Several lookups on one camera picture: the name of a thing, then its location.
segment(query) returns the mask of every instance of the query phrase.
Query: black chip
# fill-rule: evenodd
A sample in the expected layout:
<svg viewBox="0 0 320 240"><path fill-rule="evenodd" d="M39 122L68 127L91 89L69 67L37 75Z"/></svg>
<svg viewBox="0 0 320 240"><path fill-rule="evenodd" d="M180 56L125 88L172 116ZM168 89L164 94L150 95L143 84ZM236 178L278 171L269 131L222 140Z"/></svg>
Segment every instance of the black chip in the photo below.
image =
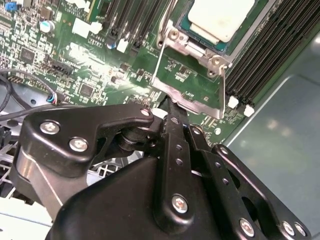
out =
<svg viewBox="0 0 320 240"><path fill-rule="evenodd" d="M26 64L32 64L34 62L35 53L26 49L22 48L20 53L20 60Z"/></svg>
<svg viewBox="0 0 320 240"><path fill-rule="evenodd" d="M80 94L85 97L91 97L94 89L91 86L88 86L86 84L82 84L80 89Z"/></svg>
<svg viewBox="0 0 320 240"><path fill-rule="evenodd" d="M115 83L117 78L115 76L111 77L111 82Z"/></svg>
<svg viewBox="0 0 320 240"><path fill-rule="evenodd" d="M187 72L187 68L185 66L180 67L180 73L185 74Z"/></svg>
<svg viewBox="0 0 320 240"><path fill-rule="evenodd" d="M124 63L121 63L120 64L120 68L123 70L123 71L127 71L129 69L129 66L127 64L124 64Z"/></svg>
<svg viewBox="0 0 320 240"><path fill-rule="evenodd" d="M136 73L138 76L143 76L144 75L144 71L139 69L139 71Z"/></svg>

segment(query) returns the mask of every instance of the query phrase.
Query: capacitor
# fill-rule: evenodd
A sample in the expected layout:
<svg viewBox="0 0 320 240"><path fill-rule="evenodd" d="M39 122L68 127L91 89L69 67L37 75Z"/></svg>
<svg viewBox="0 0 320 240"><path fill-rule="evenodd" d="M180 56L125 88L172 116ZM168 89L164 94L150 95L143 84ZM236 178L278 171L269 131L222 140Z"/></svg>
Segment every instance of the capacitor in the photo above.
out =
<svg viewBox="0 0 320 240"><path fill-rule="evenodd" d="M53 21L42 21L40 22L40 31L48 34L55 30L55 23Z"/></svg>

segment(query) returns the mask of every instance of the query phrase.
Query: silver screw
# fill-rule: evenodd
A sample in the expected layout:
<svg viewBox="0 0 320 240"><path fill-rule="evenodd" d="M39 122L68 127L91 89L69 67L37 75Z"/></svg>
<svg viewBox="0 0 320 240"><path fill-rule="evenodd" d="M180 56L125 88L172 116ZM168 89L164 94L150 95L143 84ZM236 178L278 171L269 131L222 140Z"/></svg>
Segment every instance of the silver screw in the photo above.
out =
<svg viewBox="0 0 320 240"><path fill-rule="evenodd" d="M169 38L173 41L177 40L179 38L179 32L172 29L170 32L169 32Z"/></svg>
<svg viewBox="0 0 320 240"><path fill-rule="evenodd" d="M222 131L221 131L221 128L220 128L220 127L217 127L217 128L214 130L214 134L217 135L217 136L220 135L221 132L222 132Z"/></svg>
<svg viewBox="0 0 320 240"><path fill-rule="evenodd" d="M84 152L85 150L88 149L88 144L86 140L80 137L75 137L70 140L69 146L73 151L76 152Z"/></svg>
<svg viewBox="0 0 320 240"><path fill-rule="evenodd" d="M60 131L60 127L52 121L45 121L40 124L40 130L45 134L54 135Z"/></svg>
<svg viewBox="0 0 320 240"><path fill-rule="evenodd" d="M218 65L220 63L220 59L219 58L216 58L215 60L214 60L214 64L215 65Z"/></svg>
<svg viewBox="0 0 320 240"><path fill-rule="evenodd" d="M176 117L172 117L171 121L174 122L175 124L179 124L179 120Z"/></svg>
<svg viewBox="0 0 320 240"><path fill-rule="evenodd" d="M141 109L141 113L145 116L150 116L150 112L147 109Z"/></svg>
<svg viewBox="0 0 320 240"><path fill-rule="evenodd" d="M198 135L200 134L200 131L197 128L194 127L192 130L195 134L198 134Z"/></svg>
<svg viewBox="0 0 320 240"><path fill-rule="evenodd" d="M182 196L174 195L172 197L172 205L178 213L184 214L188 211L187 201Z"/></svg>
<svg viewBox="0 0 320 240"><path fill-rule="evenodd" d="M252 225L250 224L250 222L248 222L246 219L241 218L239 221L240 227L242 228L242 230L244 231L244 233L249 236L249 237L253 237L255 235L255 230L252 227Z"/></svg>
<svg viewBox="0 0 320 240"><path fill-rule="evenodd" d="M294 231L294 229L292 228L292 226L291 226L289 223L287 223L286 221L283 221L283 222L282 222L282 225L283 225L283 227L284 227L284 230L285 230L289 235L291 235L291 236L294 236L294 235L295 235L295 231Z"/></svg>
<svg viewBox="0 0 320 240"><path fill-rule="evenodd" d="M300 224L295 223L294 226L295 226L295 228L298 230L298 232L301 233L302 236L304 236L304 237L307 236L305 230L303 229L302 226L300 226Z"/></svg>
<svg viewBox="0 0 320 240"><path fill-rule="evenodd" d="M223 146L220 147L221 152L223 152L224 154L228 154L227 149L225 149Z"/></svg>

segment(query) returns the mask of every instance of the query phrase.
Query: green circuit board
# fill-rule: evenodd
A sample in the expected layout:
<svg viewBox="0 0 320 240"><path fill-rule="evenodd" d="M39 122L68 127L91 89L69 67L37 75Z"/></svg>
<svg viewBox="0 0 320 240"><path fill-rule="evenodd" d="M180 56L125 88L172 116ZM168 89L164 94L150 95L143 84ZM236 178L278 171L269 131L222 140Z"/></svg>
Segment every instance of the green circuit board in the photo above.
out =
<svg viewBox="0 0 320 240"><path fill-rule="evenodd" d="M163 1L154 18L152 31L136 56L108 49L104 30L98 34L88 31L84 36L75 33L79 31L75 30L77 20L90 24L87 11L70 1L55 3L34 0L32 7L15 12L6 11L4 3L0 4L0 67L34 73L66 95L71 104L96 106L136 102L149 108L156 107L165 94L151 87L149 81L159 57L155 41L158 22L167 2ZM184 4L183 0L179 0L175 9L183 9ZM39 30L40 9L43 7L49 7L52 12L54 30L50 33ZM25 54L26 50L33 53L30 53L31 63L26 59L30 57L30 54ZM47 57L72 67L73 73L59 76L49 72L43 66ZM199 101L215 108L219 106L220 80L208 78L207 69L192 57L166 49L157 77L179 89L190 101ZM10 80L45 91L39 83L21 75L12 76ZM213 145L222 143L244 116L236 109L227 108L224 119L193 113L189 113L189 119L191 123L203 127L208 143Z"/></svg>

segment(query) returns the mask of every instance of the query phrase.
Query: gray metal panel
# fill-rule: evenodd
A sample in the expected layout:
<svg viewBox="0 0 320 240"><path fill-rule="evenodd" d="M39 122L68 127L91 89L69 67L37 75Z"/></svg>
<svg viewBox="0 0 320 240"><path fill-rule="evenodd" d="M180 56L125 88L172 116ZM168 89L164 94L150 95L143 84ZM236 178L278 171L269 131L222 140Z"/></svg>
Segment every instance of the gray metal panel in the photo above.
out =
<svg viewBox="0 0 320 240"><path fill-rule="evenodd" d="M226 145L320 240L320 33L260 105Z"/></svg>

